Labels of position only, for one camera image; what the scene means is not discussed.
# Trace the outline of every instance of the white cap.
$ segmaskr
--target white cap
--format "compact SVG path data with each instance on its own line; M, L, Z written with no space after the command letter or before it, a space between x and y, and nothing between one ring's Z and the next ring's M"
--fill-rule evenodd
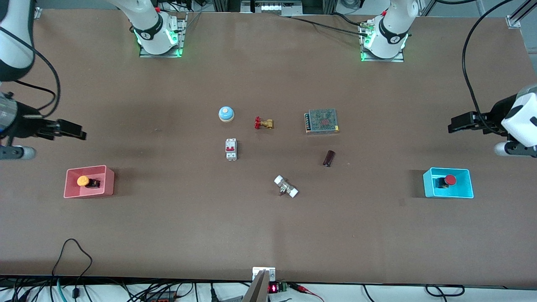
M276 177L276 179L274 180L274 183L279 185L282 180L284 180L284 178L281 175L278 175L278 177Z
M295 189L291 190L291 192L289 192L289 196L294 198L298 193L299 193L299 191L295 188Z

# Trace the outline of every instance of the yellow button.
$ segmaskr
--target yellow button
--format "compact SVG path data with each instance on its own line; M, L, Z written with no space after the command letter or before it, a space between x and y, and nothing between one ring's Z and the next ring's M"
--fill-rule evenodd
M87 176L81 176L78 178L78 180L76 181L76 183L79 185L79 186L87 186L90 184L90 179L87 177Z

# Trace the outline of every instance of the white circuit breaker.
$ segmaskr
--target white circuit breaker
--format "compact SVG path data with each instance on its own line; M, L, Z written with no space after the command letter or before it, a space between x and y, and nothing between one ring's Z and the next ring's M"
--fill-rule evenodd
M228 161L237 160L237 139L226 140L226 158Z

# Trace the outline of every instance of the black plug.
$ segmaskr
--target black plug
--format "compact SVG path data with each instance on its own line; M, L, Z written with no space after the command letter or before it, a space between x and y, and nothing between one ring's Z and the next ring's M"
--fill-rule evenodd
M76 299L80 297L80 290L78 289L78 287L75 287L73 290L72 290L72 298L73 299Z
M216 291L214 290L213 284L211 283L211 302L220 302L216 296Z

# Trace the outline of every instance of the red button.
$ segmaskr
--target red button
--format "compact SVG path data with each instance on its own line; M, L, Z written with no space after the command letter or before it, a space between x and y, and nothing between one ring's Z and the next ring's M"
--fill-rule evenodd
M447 185L454 185L457 183L457 178L449 174L449 175L446 175L446 177L444 178L444 181L446 182Z

